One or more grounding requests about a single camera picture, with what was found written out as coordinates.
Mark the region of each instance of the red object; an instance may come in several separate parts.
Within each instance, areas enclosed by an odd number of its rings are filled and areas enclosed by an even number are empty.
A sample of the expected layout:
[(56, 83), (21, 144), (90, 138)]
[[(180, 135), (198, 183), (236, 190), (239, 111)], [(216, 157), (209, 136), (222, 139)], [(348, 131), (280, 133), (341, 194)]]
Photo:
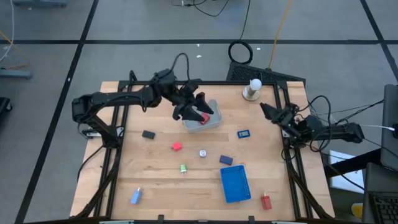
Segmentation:
[(261, 203), (264, 210), (272, 209), (271, 199), (269, 198), (269, 196), (266, 196), (264, 194), (264, 196), (261, 197)]
[(175, 152), (177, 152), (177, 151), (179, 151), (180, 149), (182, 149), (181, 143), (175, 142), (175, 143), (173, 144), (173, 150), (174, 150)]
[(206, 122), (210, 120), (210, 116), (206, 113), (202, 113), (201, 116), (205, 119), (204, 121), (199, 121), (201, 125), (206, 124)]

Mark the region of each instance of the transparent bin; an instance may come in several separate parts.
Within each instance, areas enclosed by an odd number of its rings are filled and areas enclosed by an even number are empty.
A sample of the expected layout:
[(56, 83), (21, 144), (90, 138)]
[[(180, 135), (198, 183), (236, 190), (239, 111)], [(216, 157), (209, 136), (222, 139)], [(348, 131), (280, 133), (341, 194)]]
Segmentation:
[(208, 105), (214, 111), (214, 114), (209, 114), (210, 119), (207, 121), (205, 125), (202, 125), (201, 123), (199, 123), (199, 121), (187, 121), (187, 120), (183, 121), (185, 129), (187, 129), (189, 133), (206, 131), (207, 129), (215, 128), (220, 125), (221, 121), (223, 120), (223, 116), (221, 115), (221, 111), (218, 108), (217, 101), (211, 99), (209, 100)]

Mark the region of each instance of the gray floor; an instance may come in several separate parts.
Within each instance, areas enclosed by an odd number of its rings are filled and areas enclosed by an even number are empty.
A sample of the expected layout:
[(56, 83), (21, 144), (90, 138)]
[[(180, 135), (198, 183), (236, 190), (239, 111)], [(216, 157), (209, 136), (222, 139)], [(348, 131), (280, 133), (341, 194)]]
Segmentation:
[[(384, 38), (398, 39), (398, 2), (367, 2)], [(65, 9), (15, 7), (16, 39), (77, 40), (91, 3), (92, 0), (69, 0)], [(203, 8), (216, 12), (223, 3), (209, 1)], [(287, 1), (252, 1), (244, 39), (273, 39), (286, 4)], [(168, 0), (100, 0), (88, 39), (234, 39), (240, 36), (246, 8), (247, 1), (230, 0), (220, 17), (212, 18), (194, 8), (173, 7)], [(9, 1), (0, 0), (0, 30), (9, 37), (10, 18)], [(280, 38), (376, 40), (376, 35), (359, 1), (304, 0), (292, 4)], [(4, 46), (0, 45), (0, 55)], [(14, 103), (14, 110), (0, 128), (2, 223), (15, 220), (76, 50), (76, 45), (19, 47), (30, 58), (34, 78), (0, 79), (0, 96), (10, 97)], [(252, 48), (260, 50), (254, 50), (251, 65), (264, 68), (272, 46), (252, 44)], [(398, 45), (389, 48), (397, 58)], [(73, 98), (99, 90), (103, 81), (127, 79), (130, 69), (138, 79), (147, 80), (154, 72), (170, 67), (180, 52), (190, 57), (192, 78), (225, 80), (230, 63), (227, 49), (228, 44), (85, 45), (25, 221), (69, 215), (86, 144), (71, 119)], [(241, 60), (247, 57), (246, 50), (239, 46), (233, 54)], [(0, 66), (20, 63), (27, 61), (13, 49)], [(333, 110), (379, 101), (385, 84), (397, 84), (380, 45), (278, 45), (272, 69), (306, 78), (308, 97), (326, 95)], [(177, 63), (175, 73), (179, 79), (185, 79), (183, 60)], [(321, 113), (327, 109), (321, 101), (315, 107)], [(352, 121), (381, 124), (381, 113), (382, 106), (378, 105)], [(347, 114), (335, 114), (334, 118)], [(364, 128), (364, 133), (370, 140), (380, 142), (379, 129)], [(333, 141), (329, 147), (354, 155), (375, 148), (366, 142), (340, 141)], [(333, 194), (333, 203), (346, 209), (339, 195)]]

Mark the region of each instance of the wooden tabletop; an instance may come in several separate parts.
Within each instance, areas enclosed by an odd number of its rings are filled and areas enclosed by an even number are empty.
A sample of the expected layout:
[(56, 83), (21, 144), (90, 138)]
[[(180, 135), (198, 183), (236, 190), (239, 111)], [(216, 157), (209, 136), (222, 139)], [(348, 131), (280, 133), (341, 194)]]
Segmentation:
[[(101, 91), (115, 92), (117, 86), (117, 82), (103, 82)], [(288, 88), (291, 102), (302, 108), (307, 105), (302, 82), (288, 82)], [(156, 220), (163, 214), (166, 220), (247, 220), (250, 215), (259, 221), (294, 220), (286, 164), (280, 157), (280, 129), (265, 119), (259, 106), (260, 102), (275, 106), (273, 89), (263, 86), (261, 97), (254, 102), (242, 97), (242, 89), (236, 85), (200, 86), (197, 92), (203, 91), (207, 100), (218, 102), (223, 121), (217, 128), (195, 134), (187, 133), (182, 121), (172, 119), (173, 106), (167, 100), (146, 113), (140, 106), (130, 106), (112, 219)], [(284, 105), (283, 93), (280, 95)], [(112, 113), (113, 108), (104, 108), (98, 115), (110, 124)], [(236, 132), (245, 129), (251, 136), (238, 139)], [(143, 130), (155, 132), (155, 139), (143, 138)], [(183, 149), (174, 152), (170, 147), (177, 141)], [(101, 143), (100, 138), (89, 140), (84, 159)], [(207, 151), (205, 158), (199, 156), (201, 149)], [(80, 212), (97, 190), (104, 152), (82, 170), (71, 215)], [(219, 162), (220, 155), (232, 157), (233, 165), (244, 165), (252, 199), (226, 203), (220, 169), (227, 165)], [(308, 189), (334, 216), (319, 153), (304, 148), (302, 160)], [(187, 174), (180, 173), (180, 164), (187, 165)], [(141, 201), (133, 205), (130, 199), (139, 187), (143, 189)], [(302, 194), (297, 190), (301, 215), (305, 217)], [(262, 209), (260, 196), (264, 192), (271, 198), (272, 210)], [(107, 199), (106, 192), (101, 214), (105, 213)]]

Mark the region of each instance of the blue perforated tray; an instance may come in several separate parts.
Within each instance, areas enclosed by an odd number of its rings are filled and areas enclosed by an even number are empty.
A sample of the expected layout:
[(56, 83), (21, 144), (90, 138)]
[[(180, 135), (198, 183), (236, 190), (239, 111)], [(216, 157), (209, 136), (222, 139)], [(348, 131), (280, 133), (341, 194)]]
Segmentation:
[(251, 199), (248, 178), (243, 165), (222, 168), (220, 171), (227, 203)]

